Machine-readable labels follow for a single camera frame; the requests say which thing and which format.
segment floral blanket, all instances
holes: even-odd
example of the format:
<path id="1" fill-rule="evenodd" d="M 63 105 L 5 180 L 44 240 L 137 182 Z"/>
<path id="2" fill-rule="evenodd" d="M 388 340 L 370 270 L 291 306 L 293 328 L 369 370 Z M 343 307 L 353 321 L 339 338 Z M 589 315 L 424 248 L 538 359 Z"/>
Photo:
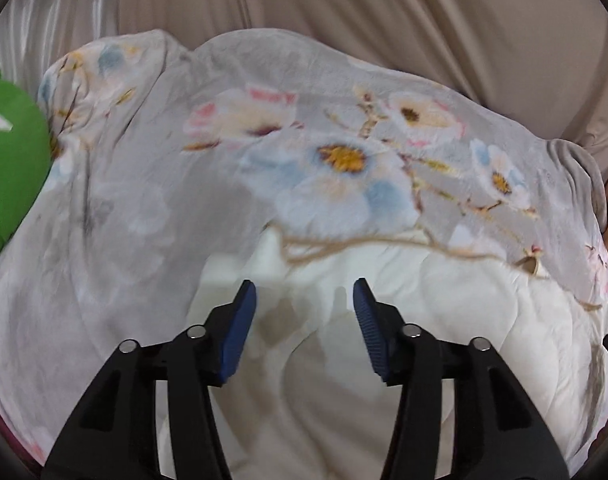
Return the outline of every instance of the floral blanket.
<path id="1" fill-rule="evenodd" d="M 438 83 L 281 35 L 294 44 L 276 63 L 306 70 L 287 82 L 240 74 L 195 96 L 185 151 L 221 152 L 299 240 L 421 230 L 453 253 L 541 259 L 578 299 L 608 304 L 604 190 L 583 149 L 537 139 Z M 245 61 L 261 64 L 268 41 Z"/>
<path id="2" fill-rule="evenodd" d="M 541 261 L 608 308 L 593 159 L 423 78 L 279 30 L 153 31 L 68 54 L 39 99 L 56 160 L 0 256 L 0 413 L 38 460 L 116 345 L 177 335 L 207 259 L 267 224 L 291 263 L 402 237 Z"/>

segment green pillow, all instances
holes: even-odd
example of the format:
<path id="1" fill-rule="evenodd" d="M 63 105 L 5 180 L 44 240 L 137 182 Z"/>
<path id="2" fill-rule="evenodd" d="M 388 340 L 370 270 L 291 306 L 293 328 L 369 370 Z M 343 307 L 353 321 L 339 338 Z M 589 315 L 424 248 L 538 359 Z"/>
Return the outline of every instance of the green pillow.
<path id="1" fill-rule="evenodd" d="M 33 205 L 49 169 L 44 116 L 26 92 L 0 74 L 0 251 Z"/>

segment flower print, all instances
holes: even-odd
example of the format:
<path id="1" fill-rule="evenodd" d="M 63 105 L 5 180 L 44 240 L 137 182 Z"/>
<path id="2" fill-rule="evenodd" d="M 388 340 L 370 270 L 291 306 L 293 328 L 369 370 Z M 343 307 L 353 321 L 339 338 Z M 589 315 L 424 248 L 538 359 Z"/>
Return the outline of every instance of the flower print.
<path id="1" fill-rule="evenodd" d="M 491 254 L 506 259 L 506 250 L 497 240 L 486 236 L 482 231 L 474 235 L 464 224 L 457 225 L 450 236 L 448 248 L 457 254 Z"/>
<path id="2" fill-rule="evenodd" d="M 66 73 L 66 72 L 75 72 L 79 68 L 84 66 L 84 54 L 82 53 L 82 49 L 74 50 L 66 54 L 63 59 L 62 66 L 60 67 L 58 73 Z"/>
<path id="3" fill-rule="evenodd" d="M 295 129 L 252 144 L 238 177 L 294 235 L 396 234 L 419 217 L 402 161 L 380 142 Z"/>
<path id="4" fill-rule="evenodd" d="M 258 139 L 297 124 L 297 97 L 257 86 L 226 90 L 195 108 L 184 123 L 184 132 L 195 137 L 197 145 Z"/>
<path id="5" fill-rule="evenodd" d="M 116 105 L 124 104 L 126 101 L 130 101 L 130 99 L 135 95 L 135 88 L 129 88 L 126 92 L 120 95 L 115 102 Z"/>
<path id="6" fill-rule="evenodd" d="M 386 140 L 386 139 L 380 139 L 380 140 L 381 140 L 381 142 L 384 142 L 384 144 L 386 144 L 387 146 L 391 146 L 393 149 L 396 148 L 395 144 L 388 142 L 388 140 Z M 413 156 L 409 153 L 399 153 L 399 156 L 402 160 L 404 160 L 404 162 L 407 165 L 409 165 L 413 162 L 416 162 L 416 163 L 424 165 L 427 168 L 430 168 L 430 170 L 437 171 L 438 173 L 441 173 L 444 175 L 452 176 L 455 178 L 459 178 L 460 176 L 462 176 L 460 170 L 450 166 L 449 164 L 447 164 L 446 162 L 444 162 L 442 160 L 437 160 L 436 158 Z"/>
<path id="7" fill-rule="evenodd" d="M 49 145 L 50 145 L 50 160 L 56 160 L 64 152 L 64 150 L 62 149 L 62 145 L 60 144 L 59 139 L 52 134 L 49 139 Z"/>
<path id="8" fill-rule="evenodd" d="M 524 176 L 504 151 L 479 139 L 470 142 L 470 150 L 478 181 L 489 196 L 498 203 L 534 213 Z"/>
<path id="9" fill-rule="evenodd" d="M 58 156 L 50 167 L 49 175 L 42 186 L 42 192 L 48 192 L 71 181 L 75 170 L 75 154 L 81 142 L 74 138 L 60 138 L 58 142 Z"/>
<path id="10" fill-rule="evenodd" d="M 362 124 L 358 135 L 363 139 L 368 139 L 373 131 L 373 128 L 375 128 L 380 121 L 387 120 L 388 117 L 380 114 L 377 100 L 372 92 L 369 92 L 367 89 L 356 85 L 353 87 L 353 93 L 360 101 L 357 107 L 364 112 L 364 115 L 366 115 L 366 120 Z"/>
<path id="11" fill-rule="evenodd" d="M 464 124 L 443 104 L 417 92 L 389 95 L 385 109 L 413 148 L 439 146 L 464 135 Z"/>
<path id="12" fill-rule="evenodd" d="M 97 73 L 110 81 L 124 68 L 124 65 L 136 62 L 141 57 L 142 50 L 135 46 L 121 43 L 105 44 L 97 56 Z"/>
<path id="13" fill-rule="evenodd" d="M 530 249 L 524 249 L 527 258 L 541 258 L 544 250 L 537 244 L 532 244 Z"/>
<path id="14" fill-rule="evenodd" d="M 40 87 L 38 88 L 38 91 L 37 91 L 38 104 L 42 108 L 42 111 L 44 111 L 44 107 L 48 106 L 48 104 L 50 102 L 50 97 L 52 96 L 52 91 L 53 91 L 52 79 L 50 78 L 50 74 L 47 73 L 44 76 L 44 78 L 42 79 L 42 82 L 40 83 Z"/>
<path id="15" fill-rule="evenodd" d="M 105 77 L 108 73 L 119 70 L 124 64 L 124 53 L 122 48 L 113 43 L 107 44 L 97 58 L 97 67 L 100 76 Z"/>
<path id="16" fill-rule="evenodd" d="M 593 293 L 602 303 L 608 303 L 608 252 L 603 243 L 586 245 L 586 259 L 593 275 Z"/>

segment metal screw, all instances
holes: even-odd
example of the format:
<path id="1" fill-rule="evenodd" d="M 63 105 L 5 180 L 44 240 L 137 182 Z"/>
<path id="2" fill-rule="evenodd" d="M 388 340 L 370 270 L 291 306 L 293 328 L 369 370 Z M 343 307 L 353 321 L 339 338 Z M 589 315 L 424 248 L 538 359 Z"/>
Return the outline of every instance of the metal screw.
<path id="1" fill-rule="evenodd" d="M 186 335 L 191 339 L 199 339 L 206 335 L 206 329 L 202 325 L 193 325 L 186 331 Z"/>
<path id="2" fill-rule="evenodd" d="M 477 348 L 480 352 L 486 352 L 487 350 L 490 350 L 491 343 L 488 339 L 484 337 L 476 337 L 475 339 L 473 339 L 473 346 Z"/>
<path id="3" fill-rule="evenodd" d="M 127 339 L 126 341 L 122 341 L 120 343 L 120 352 L 123 354 L 130 354 L 138 347 L 138 342 L 133 339 Z"/>
<path id="4" fill-rule="evenodd" d="M 422 335 L 422 329 L 416 324 L 408 323 L 402 327 L 402 334 L 406 337 L 420 337 Z"/>

